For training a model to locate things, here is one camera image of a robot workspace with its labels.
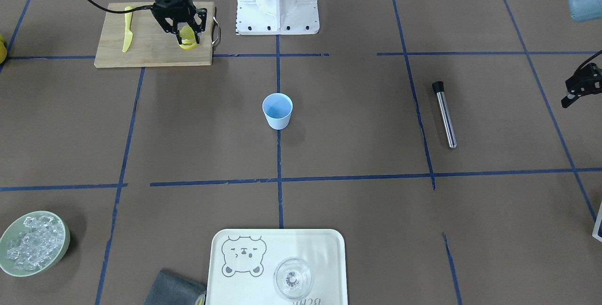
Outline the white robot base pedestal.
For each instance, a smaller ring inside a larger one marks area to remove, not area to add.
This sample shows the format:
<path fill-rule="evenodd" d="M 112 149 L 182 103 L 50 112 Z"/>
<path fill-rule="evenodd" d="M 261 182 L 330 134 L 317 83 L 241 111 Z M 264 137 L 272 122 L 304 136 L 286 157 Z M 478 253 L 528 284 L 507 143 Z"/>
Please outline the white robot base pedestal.
<path fill-rule="evenodd" d="M 319 31 L 318 0 L 237 0 L 238 35 L 313 35 Z"/>

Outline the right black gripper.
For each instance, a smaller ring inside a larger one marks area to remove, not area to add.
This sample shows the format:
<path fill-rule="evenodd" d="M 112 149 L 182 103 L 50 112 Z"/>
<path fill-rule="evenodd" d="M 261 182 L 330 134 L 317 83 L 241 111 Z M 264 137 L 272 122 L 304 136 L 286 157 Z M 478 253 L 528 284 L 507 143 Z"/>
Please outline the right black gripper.
<path fill-rule="evenodd" d="M 166 33 L 175 35 L 182 45 L 179 25 L 187 23 L 193 32 L 194 42 L 200 44 L 200 36 L 205 31 L 207 9 L 197 8 L 193 0 L 155 0 L 152 14 Z"/>

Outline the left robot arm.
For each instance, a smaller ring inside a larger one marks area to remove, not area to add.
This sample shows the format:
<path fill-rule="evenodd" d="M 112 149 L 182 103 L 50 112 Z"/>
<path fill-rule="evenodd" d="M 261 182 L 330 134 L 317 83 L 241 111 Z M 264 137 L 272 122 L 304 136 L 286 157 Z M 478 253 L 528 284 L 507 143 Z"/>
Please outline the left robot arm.
<path fill-rule="evenodd" d="M 568 0 L 570 17 L 573 21 L 582 23 L 598 20 L 602 17 L 602 0 Z M 566 96 L 561 100 L 563 108 L 570 107 L 584 96 L 597 95 L 601 89 L 601 68 L 594 59 L 601 56 L 602 51 L 596 52 L 583 61 L 565 81 Z"/>

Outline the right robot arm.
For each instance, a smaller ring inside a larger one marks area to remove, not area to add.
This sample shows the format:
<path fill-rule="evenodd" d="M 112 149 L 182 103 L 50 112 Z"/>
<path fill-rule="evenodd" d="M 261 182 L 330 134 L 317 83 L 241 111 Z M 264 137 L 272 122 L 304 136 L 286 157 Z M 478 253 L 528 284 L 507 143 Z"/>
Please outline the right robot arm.
<path fill-rule="evenodd" d="M 181 23 L 186 23 L 192 29 L 194 41 L 200 43 L 200 36 L 205 31 L 207 9 L 197 8 L 193 0 L 154 0 L 151 12 L 163 31 L 176 35 L 180 45 L 183 44 L 179 35 Z"/>

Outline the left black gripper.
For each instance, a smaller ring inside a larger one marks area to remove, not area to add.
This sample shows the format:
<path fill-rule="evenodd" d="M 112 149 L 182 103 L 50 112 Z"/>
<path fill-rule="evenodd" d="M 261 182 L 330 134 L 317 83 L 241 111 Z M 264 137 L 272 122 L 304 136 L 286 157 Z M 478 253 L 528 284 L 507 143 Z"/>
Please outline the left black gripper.
<path fill-rule="evenodd" d="M 602 93 L 602 72 L 595 63 L 588 63 L 576 70 L 565 81 L 566 96 L 561 100 L 563 108 L 568 108 L 580 97 Z"/>

